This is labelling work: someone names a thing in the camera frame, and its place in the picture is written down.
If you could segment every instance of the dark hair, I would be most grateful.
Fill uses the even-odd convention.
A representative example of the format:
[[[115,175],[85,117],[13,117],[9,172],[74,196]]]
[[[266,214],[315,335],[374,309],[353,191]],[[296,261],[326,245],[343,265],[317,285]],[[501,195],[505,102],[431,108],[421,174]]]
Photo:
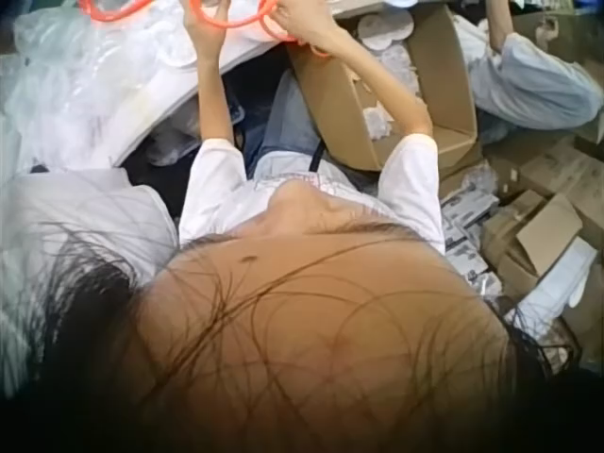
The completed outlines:
[[[43,448],[61,453],[223,451],[215,448],[203,427],[192,432],[182,420],[178,392],[171,390],[166,397],[170,377],[186,366],[195,347],[183,351],[176,360],[179,363],[158,375],[157,385],[136,401],[120,391],[117,370],[110,361],[107,369],[96,366],[98,354],[107,351],[109,337],[116,336],[112,342],[117,347],[133,340],[117,337],[124,332],[120,328],[124,323],[136,321],[141,289],[134,271],[119,257],[88,253],[86,265],[82,265],[81,260],[74,263],[73,254],[66,256],[70,259],[58,259],[48,283],[38,289],[46,311],[43,322],[29,327],[28,380],[17,394],[0,399],[3,443],[14,442],[24,451]],[[220,309],[216,313],[209,329],[219,331],[224,321]],[[593,406],[602,401],[601,381],[574,364],[552,376],[543,350],[521,331],[502,323],[510,335],[510,354],[505,360],[513,363],[502,367],[491,401],[464,436],[447,432],[454,414],[428,409],[428,417],[422,417],[421,423],[407,413],[397,421],[395,430],[384,433],[379,446],[362,449],[343,442],[338,451],[568,451],[570,442],[576,441],[574,436],[584,436],[589,429],[586,421],[597,423],[590,418],[589,409],[592,406],[598,412]],[[4,378],[0,373],[2,387]],[[433,391],[429,389],[422,399],[422,411],[430,407]],[[594,391],[599,392],[599,400]],[[287,436],[278,449],[245,442],[242,439],[235,451],[309,451],[289,442]]]

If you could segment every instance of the sleeve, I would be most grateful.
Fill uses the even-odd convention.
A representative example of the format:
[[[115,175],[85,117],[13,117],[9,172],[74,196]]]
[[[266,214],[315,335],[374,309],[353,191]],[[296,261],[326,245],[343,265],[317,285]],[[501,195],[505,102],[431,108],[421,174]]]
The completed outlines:
[[[241,151],[224,139],[205,140],[191,167],[178,227],[180,244],[204,234],[213,213],[246,180]]]
[[[401,221],[445,253],[438,199],[438,147],[427,135],[411,134],[398,144],[379,177],[377,197]]]

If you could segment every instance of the white shirt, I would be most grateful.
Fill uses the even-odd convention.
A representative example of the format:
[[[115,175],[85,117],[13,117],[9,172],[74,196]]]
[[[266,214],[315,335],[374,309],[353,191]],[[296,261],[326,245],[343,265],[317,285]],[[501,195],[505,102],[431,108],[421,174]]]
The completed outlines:
[[[247,180],[237,148],[222,139],[204,141],[191,169],[180,243],[233,229],[265,211],[275,190],[297,178],[413,229],[445,253],[438,148],[429,136],[413,134],[401,140],[381,172],[377,197],[357,191],[342,171],[324,160],[317,173],[309,172],[310,161],[310,156],[276,151],[260,159],[254,178]]]

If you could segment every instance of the box flap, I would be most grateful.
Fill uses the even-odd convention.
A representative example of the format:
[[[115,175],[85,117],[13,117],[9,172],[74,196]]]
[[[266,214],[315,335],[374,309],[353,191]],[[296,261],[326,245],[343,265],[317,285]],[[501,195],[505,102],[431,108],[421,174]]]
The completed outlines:
[[[497,266],[497,274],[503,281],[503,292],[513,298],[527,295],[539,281],[538,277],[532,275],[507,255]]]
[[[555,195],[516,235],[542,277],[579,233],[582,222],[570,201]]]
[[[482,251],[493,266],[499,265],[515,234],[544,201],[536,192],[526,191],[484,223]]]

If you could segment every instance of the person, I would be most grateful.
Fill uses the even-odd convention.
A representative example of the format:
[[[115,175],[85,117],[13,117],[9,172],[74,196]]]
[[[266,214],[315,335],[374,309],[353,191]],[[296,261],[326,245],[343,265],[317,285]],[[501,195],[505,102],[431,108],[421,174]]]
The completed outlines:
[[[521,127],[570,129],[593,120],[604,106],[601,75],[549,55],[516,33],[508,0],[485,4],[488,30],[454,16],[482,144]],[[555,33],[555,27],[544,33]]]
[[[549,389],[591,380],[551,378],[543,351],[447,263],[426,106],[333,22],[324,0],[279,0],[273,18],[349,65],[405,132],[377,197],[355,192],[327,161],[309,172],[310,130],[270,133],[285,133],[288,106],[299,106],[287,76],[288,106],[275,110],[246,180],[218,72],[225,33],[187,10],[205,140],[179,249],[157,195],[128,187],[119,171],[29,176],[4,200],[13,204],[3,243],[28,252],[3,269],[25,266],[31,277],[7,279],[0,294],[5,443],[61,452],[564,445],[542,436],[562,433],[566,419],[540,416],[575,414],[561,401],[587,396],[554,404]]]

